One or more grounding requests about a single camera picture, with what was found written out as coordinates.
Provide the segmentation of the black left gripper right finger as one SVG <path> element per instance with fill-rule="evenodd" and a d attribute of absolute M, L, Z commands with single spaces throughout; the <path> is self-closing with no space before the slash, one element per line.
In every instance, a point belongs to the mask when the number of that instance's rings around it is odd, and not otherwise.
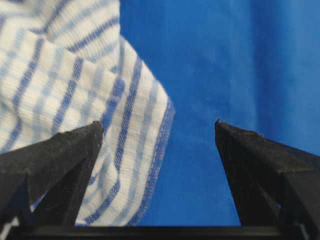
<path fill-rule="evenodd" d="M 320 233 L 320 158 L 224 121 L 214 139 L 242 226 Z"/>

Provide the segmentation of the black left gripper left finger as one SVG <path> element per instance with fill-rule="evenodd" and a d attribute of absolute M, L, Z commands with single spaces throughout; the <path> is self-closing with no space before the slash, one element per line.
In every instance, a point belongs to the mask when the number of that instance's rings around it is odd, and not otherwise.
<path fill-rule="evenodd" d="M 74 226 L 102 146 L 100 121 L 0 156 L 0 224 Z"/>

